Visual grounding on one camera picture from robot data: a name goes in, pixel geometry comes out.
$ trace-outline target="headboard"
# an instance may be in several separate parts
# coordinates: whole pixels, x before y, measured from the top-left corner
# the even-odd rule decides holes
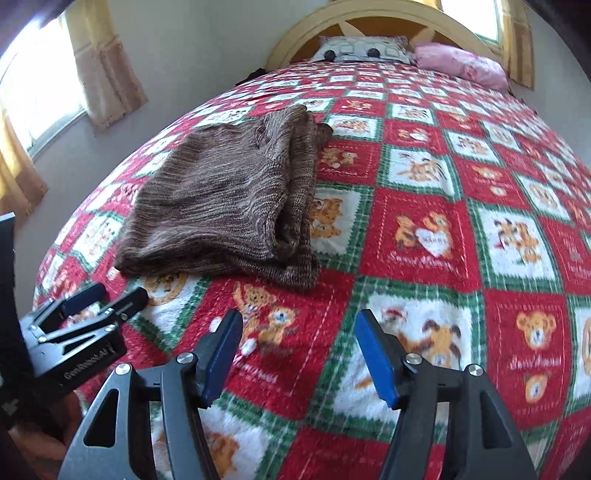
[[[411,48],[432,40],[495,58],[480,38],[436,8],[412,0],[339,0],[291,27],[269,55],[265,69],[310,58],[320,48],[321,35],[406,35]]]

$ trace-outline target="brown knit sweater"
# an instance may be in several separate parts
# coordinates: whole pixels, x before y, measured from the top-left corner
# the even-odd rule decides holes
[[[126,275],[245,272],[312,288],[308,210],[332,129],[303,105],[189,135],[137,197],[118,241]]]

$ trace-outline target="window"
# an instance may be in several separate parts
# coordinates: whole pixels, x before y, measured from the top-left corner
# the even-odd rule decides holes
[[[499,50],[501,33],[498,0],[440,0],[440,9]]]
[[[11,44],[16,52],[0,83],[0,99],[25,149],[38,151],[82,111],[72,45],[58,18]]]

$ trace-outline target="bed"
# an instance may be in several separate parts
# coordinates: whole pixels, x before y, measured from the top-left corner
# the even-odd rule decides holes
[[[190,350],[229,308],[255,316],[226,389],[203,411],[226,479],[377,478],[396,414],[376,395],[352,333],[372,309],[436,365],[486,368],[540,477],[556,480],[591,432],[591,175],[508,94],[394,63],[309,63],[320,35],[435,38],[480,55],[475,35],[415,2],[344,0],[295,25],[270,73],[193,109],[120,163],[48,251],[35,303],[100,281],[143,286],[124,326],[136,368]],[[116,238],[141,186],[193,129],[300,103],[334,129],[319,154],[310,235],[324,268],[298,294],[248,277],[123,278]],[[323,209],[337,209],[326,215]],[[289,318],[272,349],[258,335]],[[90,401],[109,372],[82,388]],[[441,406],[428,479],[441,469]],[[153,408],[157,466],[167,459]]]

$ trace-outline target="white patterned pillow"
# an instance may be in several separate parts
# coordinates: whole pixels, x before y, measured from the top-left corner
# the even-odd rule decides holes
[[[411,65],[411,54],[402,46],[401,38],[405,37],[332,37],[310,60],[397,61]]]

